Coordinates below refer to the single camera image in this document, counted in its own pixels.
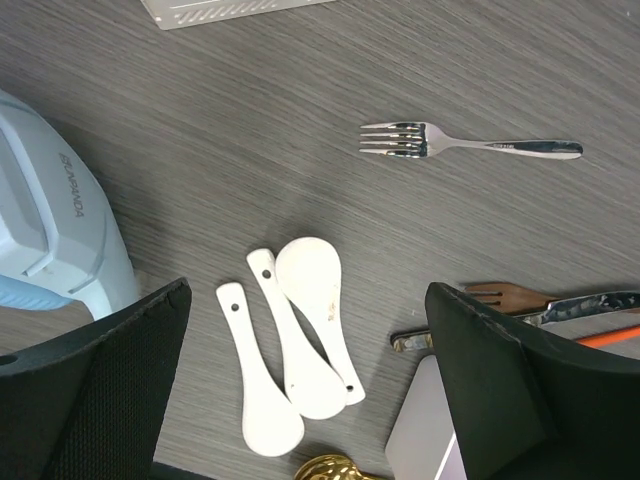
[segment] fork handle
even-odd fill
[[[583,148],[578,142],[566,140],[520,140],[508,142],[473,142],[460,140],[455,147],[479,148],[495,152],[524,155],[527,157],[550,158],[554,160],[572,160],[582,155]]]

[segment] white ceramic spoon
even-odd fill
[[[244,386],[244,440],[259,455],[284,455],[293,450],[304,436],[302,417],[280,391],[264,364],[242,285],[227,283],[216,290],[216,295],[240,359]]]
[[[247,263],[264,293],[276,322],[282,360],[284,389],[300,415],[313,420],[331,418],[347,404],[347,387],[340,376],[311,346],[291,304],[276,280],[276,259],[269,249],[255,250]]]
[[[276,278],[284,294],[309,320],[329,361],[347,386],[347,405],[364,400],[342,333],[340,321],[340,257],[333,246],[319,238],[299,238],[276,259]]]

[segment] wooden fork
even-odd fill
[[[481,283],[465,288],[465,293],[507,315],[542,311],[560,300],[513,283]]]

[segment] gray wood-grain table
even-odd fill
[[[163,32],[136,0],[3,0],[0,42],[0,88],[95,173],[145,289],[191,282],[160,461],[284,480],[338,450],[390,475],[383,448],[419,356],[392,353],[388,335],[425,323],[429,282],[549,293],[639,283],[637,1],[350,0]],[[575,139],[585,155],[357,152],[359,125],[404,119],[470,139]],[[239,365],[214,290],[245,285],[280,382],[274,324],[244,257],[303,235],[342,257],[345,336],[368,397],[307,421],[290,455],[261,458],[242,440]],[[3,310],[0,348],[87,321],[81,306]],[[640,356],[640,343],[614,350]]]

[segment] white plastic device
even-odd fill
[[[216,295],[236,344],[242,370],[244,440],[258,455],[284,455],[302,441],[302,417],[280,391],[264,364],[242,285],[227,283],[218,287]]]
[[[278,329],[287,397],[304,417],[324,420],[337,415],[347,404],[347,388],[300,328],[289,300],[278,285],[273,253],[267,248],[255,250],[247,256],[247,263]]]
[[[298,238],[278,254],[276,278],[284,294],[307,317],[318,334],[331,366],[346,385],[347,405],[364,400],[365,391],[351,362],[342,332],[342,267],[336,249],[320,238]]]
[[[80,300],[96,320],[139,299],[102,188],[40,115],[1,90],[0,275]]]

